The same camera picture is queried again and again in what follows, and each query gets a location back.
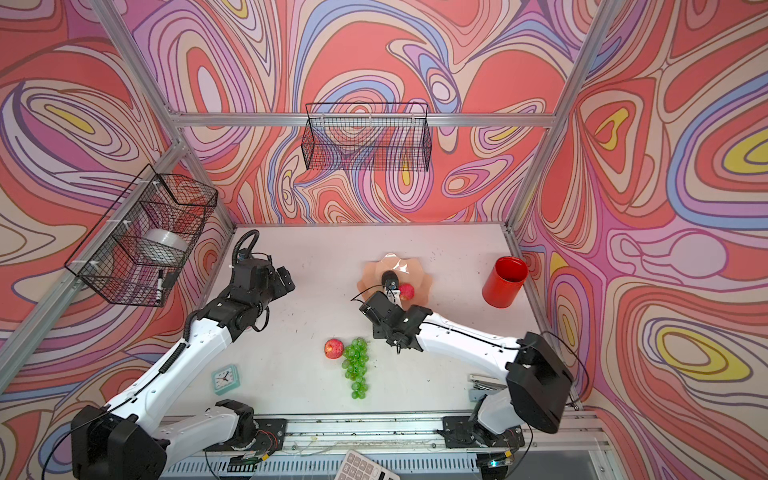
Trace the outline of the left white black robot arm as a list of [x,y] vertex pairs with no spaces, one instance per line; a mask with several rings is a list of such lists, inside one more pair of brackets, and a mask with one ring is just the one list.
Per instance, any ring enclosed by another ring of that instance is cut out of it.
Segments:
[[294,291],[290,272],[256,251],[259,237],[256,229],[240,237],[228,285],[187,317],[173,347],[104,406],[75,415],[65,436],[75,478],[157,479],[166,467],[211,446],[253,447],[260,431],[254,410],[236,400],[220,400],[168,426],[161,422],[209,363],[246,331],[265,330],[270,304]]

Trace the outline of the dark avocado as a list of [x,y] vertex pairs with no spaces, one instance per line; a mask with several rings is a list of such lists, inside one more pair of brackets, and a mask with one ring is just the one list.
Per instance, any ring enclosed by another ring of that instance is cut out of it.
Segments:
[[382,273],[381,284],[385,292],[398,292],[400,290],[399,278],[393,270]]

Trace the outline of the red apple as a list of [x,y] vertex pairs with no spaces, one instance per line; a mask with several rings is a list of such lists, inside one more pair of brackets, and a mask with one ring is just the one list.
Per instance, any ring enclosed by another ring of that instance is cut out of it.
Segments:
[[410,301],[415,296],[415,288],[409,283],[402,283],[399,288],[399,298],[401,301]]
[[341,340],[332,338],[324,344],[325,357],[331,360],[336,360],[344,355],[345,345]]

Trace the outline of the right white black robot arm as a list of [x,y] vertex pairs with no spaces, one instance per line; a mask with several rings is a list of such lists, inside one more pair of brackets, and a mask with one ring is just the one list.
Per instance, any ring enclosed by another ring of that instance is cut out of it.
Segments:
[[546,434],[559,431],[574,377],[542,335],[481,332],[427,307],[403,309],[383,292],[363,301],[359,311],[372,323],[374,337],[399,352],[445,355],[502,382],[478,401],[463,429],[442,433],[448,442],[494,447],[507,431],[523,425]]

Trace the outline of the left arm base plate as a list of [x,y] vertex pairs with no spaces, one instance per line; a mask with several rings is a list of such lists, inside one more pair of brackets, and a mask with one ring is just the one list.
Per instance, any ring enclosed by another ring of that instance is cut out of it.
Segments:
[[206,447],[204,451],[234,452],[235,454],[244,455],[245,453],[272,454],[283,449],[288,426],[286,418],[257,418],[255,425],[254,439],[248,444],[236,446],[229,443],[216,443]]

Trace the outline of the green grape bunch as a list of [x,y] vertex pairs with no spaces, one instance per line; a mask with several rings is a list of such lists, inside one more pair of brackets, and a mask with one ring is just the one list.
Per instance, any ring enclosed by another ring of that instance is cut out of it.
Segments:
[[355,400],[363,400],[367,396],[368,361],[368,343],[363,338],[356,338],[345,346],[342,368],[345,378],[351,382],[351,397]]

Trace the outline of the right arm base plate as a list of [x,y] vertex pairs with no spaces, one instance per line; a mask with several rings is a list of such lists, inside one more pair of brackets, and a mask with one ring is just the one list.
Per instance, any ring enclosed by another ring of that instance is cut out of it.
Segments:
[[520,427],[495,434],[482,427],[469,416],[444,416],[442,427],[436,430],[449,449],[459,448],[503,448],[517,451],[525,445]]

